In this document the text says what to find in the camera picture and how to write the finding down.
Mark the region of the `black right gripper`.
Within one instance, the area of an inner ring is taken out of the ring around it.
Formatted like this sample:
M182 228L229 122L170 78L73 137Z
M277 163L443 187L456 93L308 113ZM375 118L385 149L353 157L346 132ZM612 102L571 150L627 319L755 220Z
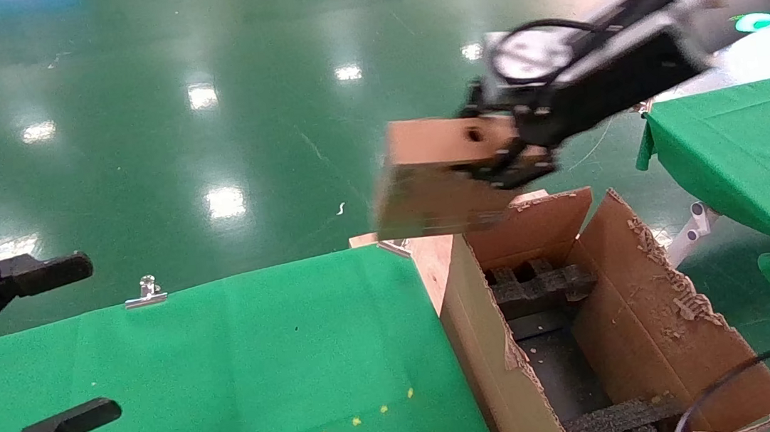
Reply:
M490 159L472 165L473 180L495 190L526 187L557 171L549 149L708 67L707 52L693 37L676 25L663 24L630 31L594 51L558 83L538 93L531 115L522 116L519 85L470 81L462 117L502 113L516 117L518 137L528 144L506 145Z

